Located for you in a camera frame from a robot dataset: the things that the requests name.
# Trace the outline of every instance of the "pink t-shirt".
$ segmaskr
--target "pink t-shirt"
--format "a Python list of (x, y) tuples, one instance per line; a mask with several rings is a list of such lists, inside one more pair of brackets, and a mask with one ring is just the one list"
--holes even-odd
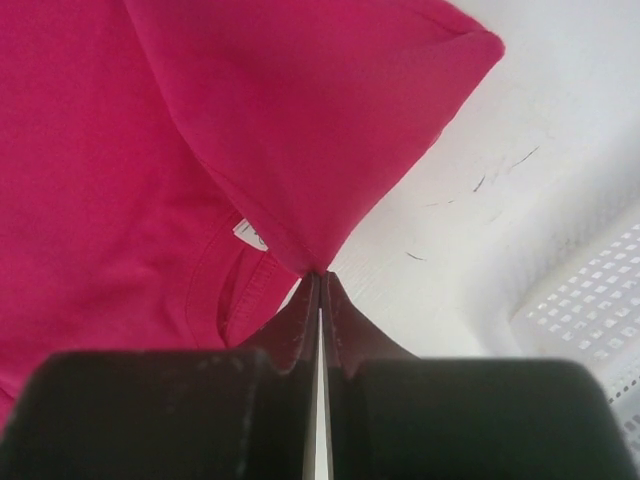
[(502, 52), (441, 0), (0, 2), (0, 425), (54, 351), (241, 342)]

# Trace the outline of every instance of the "seam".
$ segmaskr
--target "seam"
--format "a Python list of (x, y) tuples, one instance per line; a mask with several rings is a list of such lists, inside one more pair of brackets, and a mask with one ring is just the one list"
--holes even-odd
[(195, 283), (196, 277), (198, 276), (198, 274), (200, 273), (200, 269), (202, 267), (202, 264), (205, 261), (205, 256), (206, 254), (209, 252), (209, 250), (211, 249), (211, 247), (216, 243), (216, 240), (218, 240), (218, 237), (220, 237), (220, 235), (222, 234), (222, 232), (225, 231), (225, 229), (228, 227), (229, 223), (231, 222), (231, 219), (234, 217), (234, 215), (236, 214), (236, 212), (230, 212), (224, 219), (224, 221), (222, 222), (222, 225), (220, 226), (220, 228), (213, 234), (213, 237), (211, 238), (211, 240), (209, 240), (209, 242), (207, 242), (207, 245), (205, 246), (205, 248), (202, 250), (202, 253), (200, 254), (200, 258), (198, 260), (198, 262), (196, 263), (196, 265), (193, 268), (193, 273), (191, 274), (191, 278), (189, 279), (189, 286), (187, 288), (187, 298), (184, 304), (184, 318), (185, 321), (187, 323), (187, 328), (189, 329), (189, 332), (191, 332), (191, 336), (193, 338), (193, 341), (196, 345), (196, 347), (200, 348), (200, 342), (198, 341), (197, 335), (195, 334), (195, 332), (193, 331), (193, 327), (192, 327), (192, 320), (189, 316), (189, 308), (192, 305), (192, 293), (193, 293), (193, 285)]
[[(276, 266), (276, 262), (273, 258), (268, 252), (265, 252), (251, 275), (249, 285), (242, 292), (238, 303), (229, 317), (229, 325), (235, 325), (235, 327), (233, 327), (233, 333), (236, 333), (236, 331), (242, 332), (242, 330), (246, 328), (247, 319), (253, 316), (260, 300), (264, 297), (265, 290), (267, 289), (269, 281), (273, 277)], [(252, 288), (251, 283), (253, 281), (255, 281), (256, 285)], [(226, 338), (224, 339), (227, 346), (229, 345), (230, 334), (231, 329), (227, 328), (225, 335)]]

